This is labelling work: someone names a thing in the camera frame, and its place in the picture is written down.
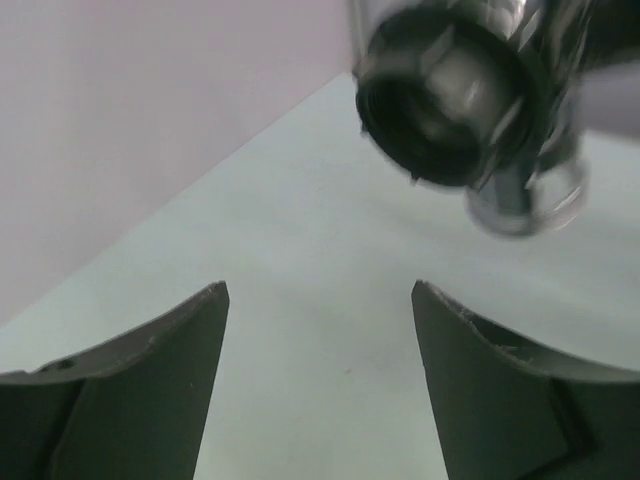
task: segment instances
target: wall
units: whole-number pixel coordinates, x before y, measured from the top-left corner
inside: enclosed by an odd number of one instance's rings
[[[346,69],[347,17],[344,0],[6,0],[0,323]]]

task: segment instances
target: white surface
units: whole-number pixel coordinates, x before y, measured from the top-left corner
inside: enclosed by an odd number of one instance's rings
[[[4,0],[0,324],[350,65],[344,0]]]
[[[640,368],[640,148],[589,135],[588,211],[509,243],[363,141],[340,77],[0,331],[33,369],[225,279],[229,325],[198,479],[445,478],[416,279],[573,353]]]

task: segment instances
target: table surface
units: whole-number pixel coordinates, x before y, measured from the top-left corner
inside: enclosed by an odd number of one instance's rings
[[[32,370],[226,280],[197,479],[446,478],[411,313],[416,279],[548,345],[640,369],[640,146],[589,133],[570,227],[496,240],[411,187],[335,79],[0,330]]]

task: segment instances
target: white table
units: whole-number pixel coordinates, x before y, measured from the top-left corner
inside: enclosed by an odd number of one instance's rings
[[[37,368],[226,280],[203,480],[446,478],[418,278],[546,344],[640,369],[640,146],[587,135],[588,211],[498,241],[460,196],[410,187],[360,138],[353,94],[334,80],[4,327],[0,369]]]

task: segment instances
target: blurry black object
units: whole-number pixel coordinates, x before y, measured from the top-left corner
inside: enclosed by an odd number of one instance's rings
[[[396,3],[354,68],[363,131],[414,180],[464,188],[492,233],[569,223],[588,183],[582,78],[638,58],[640,4]]]
[[[640,373],[565,355],[418,283],[413,310],[451,480],[635,480]]]
[[[0,376],[0,478],[192,479],[228,308],[211,285],[98,347]]]

